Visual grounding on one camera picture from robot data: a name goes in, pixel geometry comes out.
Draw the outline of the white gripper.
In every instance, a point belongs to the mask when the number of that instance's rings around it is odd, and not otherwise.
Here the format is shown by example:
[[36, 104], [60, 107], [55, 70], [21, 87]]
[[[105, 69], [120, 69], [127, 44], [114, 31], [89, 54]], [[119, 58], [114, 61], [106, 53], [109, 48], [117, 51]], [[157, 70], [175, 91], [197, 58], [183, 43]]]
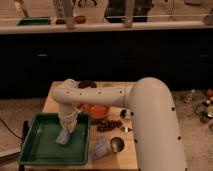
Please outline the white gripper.
[[60, 125], [62, 128], [67, 131], [68, 133], [73, 133], [77, 126], [77, 114], [73, 115], [58, 115], [60, 119]]

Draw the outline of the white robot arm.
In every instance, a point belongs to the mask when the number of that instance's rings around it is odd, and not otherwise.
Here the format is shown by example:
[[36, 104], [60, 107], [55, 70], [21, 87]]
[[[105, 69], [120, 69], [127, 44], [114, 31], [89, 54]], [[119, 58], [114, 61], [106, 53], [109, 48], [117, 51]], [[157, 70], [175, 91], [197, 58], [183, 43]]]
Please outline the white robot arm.
[[69, 115], [76, 102], [130, 110], [139, 169], [187, 170], [173, 97], [161, 80], [146, 77], [131, 86], [79, 89], [67, 79], [52, 90], [52, 98], [61, 115]]

